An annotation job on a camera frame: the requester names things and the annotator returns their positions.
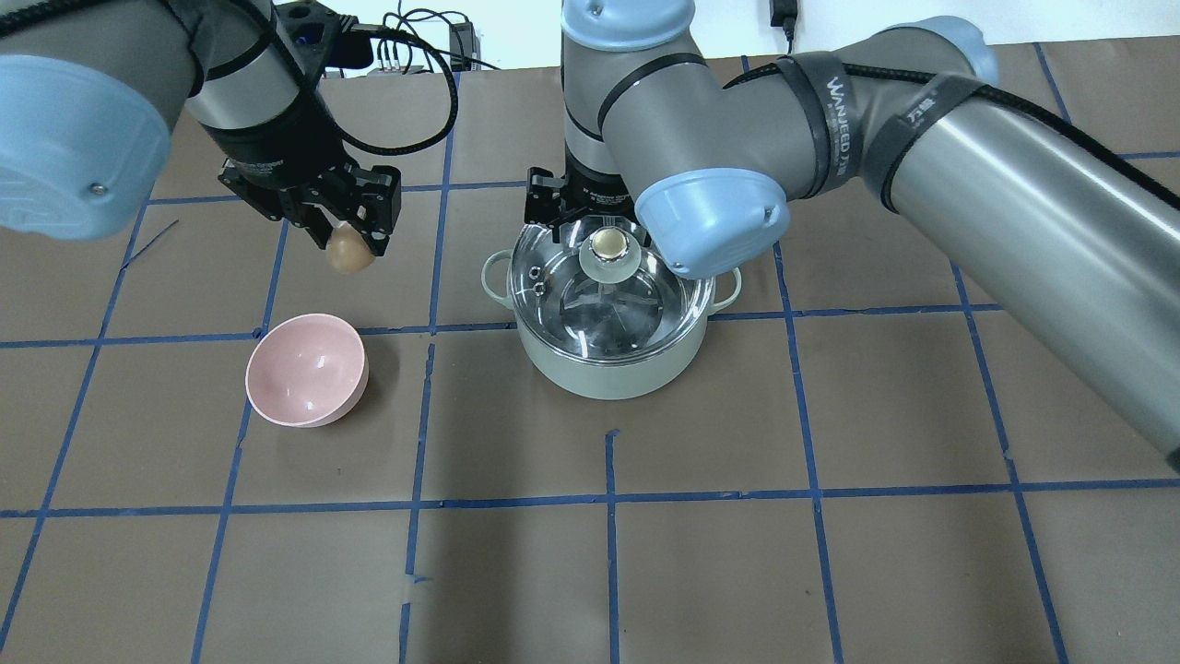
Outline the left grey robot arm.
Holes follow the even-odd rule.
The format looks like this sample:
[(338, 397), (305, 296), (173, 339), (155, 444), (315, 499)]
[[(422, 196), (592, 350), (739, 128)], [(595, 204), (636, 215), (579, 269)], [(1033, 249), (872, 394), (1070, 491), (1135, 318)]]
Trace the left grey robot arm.
[(372, 63), (367, 37), (316, 1), (5, 1), (5, 230), (122, 230), (186, 111), (225, 156), (219, 180), (257, 213), (333, 259), (384, 255), (400, 171), (361, 167), (319, 93), (328, 70)]

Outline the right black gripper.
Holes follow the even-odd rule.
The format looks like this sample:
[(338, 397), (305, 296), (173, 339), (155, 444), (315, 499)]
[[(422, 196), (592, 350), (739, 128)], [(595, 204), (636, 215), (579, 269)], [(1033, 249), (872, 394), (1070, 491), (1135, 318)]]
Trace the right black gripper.
[(524, 222), (557, 231), (585, 216), (620, 216), (636, 223), (635, 200), (620, 175), (566, 169), (563, 177), (543, 167), (527, 169)]

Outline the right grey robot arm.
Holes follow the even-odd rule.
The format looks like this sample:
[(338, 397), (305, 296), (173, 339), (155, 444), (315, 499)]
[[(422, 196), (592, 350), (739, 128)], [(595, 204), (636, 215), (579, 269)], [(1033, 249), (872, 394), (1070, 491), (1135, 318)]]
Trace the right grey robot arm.
[(721, 85), (691, 1), (565, 1), (566, 173), (525, 222), (644, 226), (673, 272), (720, 276), (784, 236), (791, 200), (860, 178), (1162, 451), (1179, 445), (1176, 193), (998, 86), (965, 18), (924, 18)]

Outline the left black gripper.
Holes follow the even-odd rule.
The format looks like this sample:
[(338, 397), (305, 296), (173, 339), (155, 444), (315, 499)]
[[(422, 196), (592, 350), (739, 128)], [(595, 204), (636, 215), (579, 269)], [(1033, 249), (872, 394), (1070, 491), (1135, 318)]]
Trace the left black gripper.
[(300, 226), (321, 251), (336, 231), (329, 213), (353, 224), (372, 256), (384, 256), (402, 210), (401, 172), (387, 165), (365, 169), (347, 160), (304, 184), (270, 189), (247, 180), (240, 167), (225, 160), (218, 180), (267, 219), (295, 221), (300, 215)]

